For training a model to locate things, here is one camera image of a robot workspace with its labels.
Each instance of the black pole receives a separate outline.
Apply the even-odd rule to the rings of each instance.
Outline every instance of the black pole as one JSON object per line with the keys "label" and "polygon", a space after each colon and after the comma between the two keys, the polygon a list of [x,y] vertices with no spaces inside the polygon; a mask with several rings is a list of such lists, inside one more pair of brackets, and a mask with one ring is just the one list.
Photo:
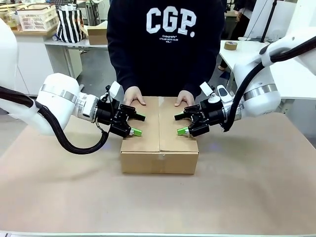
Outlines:
{"label": "black pole", "polygon": [[262,35],[261,40],[260,40],[261,43],[263,43],[265,41],[265,37],[267,35],[268,29],[269,29],[269,26],[270,26],[270,23],[271,23],[271,20],[272,20],[273,13],[274,13],[274,11],[276,9],[276,6],[277,6],[277,1],[278,0],[275,0],[272,3],[272,9],[271,9],[271,12],[270,12],[270,15],[269,15],[269,18],[268,18],[265,30],[264,30],[263,35]]}

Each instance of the tote bag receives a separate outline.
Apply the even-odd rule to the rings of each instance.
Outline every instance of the tote bag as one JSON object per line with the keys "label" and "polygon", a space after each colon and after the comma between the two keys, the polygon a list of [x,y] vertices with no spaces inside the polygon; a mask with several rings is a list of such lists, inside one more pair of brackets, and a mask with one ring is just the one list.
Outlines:
{"label": "tote bag", "polygon": [[79,9],[73,11],[58,11],[59,24],[57,27],[58,38],[65,43],[77,43],[85,38],[80,29],[83,26],[82,13]]}

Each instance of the hand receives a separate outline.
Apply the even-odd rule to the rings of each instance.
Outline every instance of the hand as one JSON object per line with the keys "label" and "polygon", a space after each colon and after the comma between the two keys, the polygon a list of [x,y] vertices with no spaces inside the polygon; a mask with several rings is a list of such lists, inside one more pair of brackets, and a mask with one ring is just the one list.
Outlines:
{"label": "hand", "polygon": [[194,104],[194,97],[187,90],[181,90],[174,106],[179,106],[181,101],[185,101],[187,102],[188,106],[192,106]]}
{"label": "hand", "polygon": [[123,103],[130,106],[133,100],[138,100],[141,105],[146,105],[142,93],[137,86],[131,86],[126,90]]}
{"label": "hand", "polygon": [[237,15],[237,17],[236,17],[237,22],[239,22],[239,21],[240,21],[241,16],[242,16],[242,13],[241,13],[241,12],[239,12],[239,13],[238,13],[238,15]]}

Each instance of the black pants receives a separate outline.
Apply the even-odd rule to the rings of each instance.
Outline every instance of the black pants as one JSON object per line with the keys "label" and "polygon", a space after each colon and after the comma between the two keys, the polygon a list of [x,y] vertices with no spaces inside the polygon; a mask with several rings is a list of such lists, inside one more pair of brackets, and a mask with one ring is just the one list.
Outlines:
{"label": "black pants", "polygon": [[[247,27],[249,25],[249,19],[242,15],[239,22],[237,22],[233,32],[232,32],[232,36],[230,38],[230,40],[238,40],[239,37],[243,37],[246,33]],[[225,63],[224,60],[222,60],[221,62],[221,67],[223,68],[227,68],[227,64]]]}

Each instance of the person's right hand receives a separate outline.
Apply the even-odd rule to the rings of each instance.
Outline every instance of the person's right hand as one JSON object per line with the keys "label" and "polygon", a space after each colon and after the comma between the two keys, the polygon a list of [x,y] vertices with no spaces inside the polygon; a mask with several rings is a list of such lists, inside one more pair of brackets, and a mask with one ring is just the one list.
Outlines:
{"label": "person's right hand", "polygon": [[138,100],[141,105],[146,105],[142,93],[137,86],[131,86],[126,90],[123,103],[130,106],[133,100]]}
{"label": "person's right hand", "polygon": [[237,15],[237,17],[236,17],[237,22],[239,22],[239,21],[240,21],[241,16],[242,16],[242,13],[241,13],[241,12],[239,12],[239,13],[238,13],[238,15]]}

